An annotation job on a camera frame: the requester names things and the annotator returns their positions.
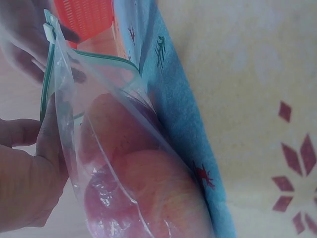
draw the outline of blue cloth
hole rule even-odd
[[[225,190],[204,124],[182,64],[154,0],[116,0],[115,15],[127,55],[139,68],[158,117],[176,152],[196,173],[205,193],[213,229],[234,238]]]

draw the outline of hand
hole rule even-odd
[[[44,226],[62,195],[68,173],[54,101],[41,128],[36,120],[0,120],[0,233]],[[35,156],[12,149],[35,142]]]
[[[48,0],[0,0],[0,47],[9,62],[26,76],[43,82],[49,51],[45,37],[44,9]],[[61,26],[67,40],[78,35]]]

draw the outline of apple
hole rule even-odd
[[[130,101],[152,124],[159,124],[152,109],[138,101]],[[106,163],[96,137],[109,160],[159,147],[157,141],[110,93],[99,95],[85,111],[80,128],[78,155],[86,168],[90,166],[99,169]]]
[[[115,176],[104,166],[85,190],[94,238],[211,237],[205,200],[179,158],[143,150],[116,157],[111,166]]]

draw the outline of orange mesh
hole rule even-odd
[[[54,0],[61,22],[86,41],[110,28],[113,22],[112,0]]]

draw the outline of red diamond pattern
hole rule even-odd
[[[286,176],[273,177],[272,180],[281,191],[293,192],[294,187]]]
[[[284,120],[286,120],[287,122],[290,122],[291,114],[292,114],[292,108],[289,105],[287,105],[285,102],[281,101],[278,115]]]
[[[305,221],[307,223],[308,229],[317,236],[317,223],[315,223],[308,214],[305,214]]]
[[[303,176],[297,152],[284,143],[282,143],[282,149],[288,166],[300,176]]]
[[[299,235],[305,230],[305,226],[302,222],[302,214],[301,212],[297,213],[297,215],[293,218],[293,223],[295,225],[297,234]]]
[[[276,212],[285,212],[292,199],[293,197],[291,196],[280,196],[274,205],[273,210]]]
[[[306,176],[308,176],[317,162],[315,150],[308,134],[306,135],[302,144],[301,155],[305,165]]]

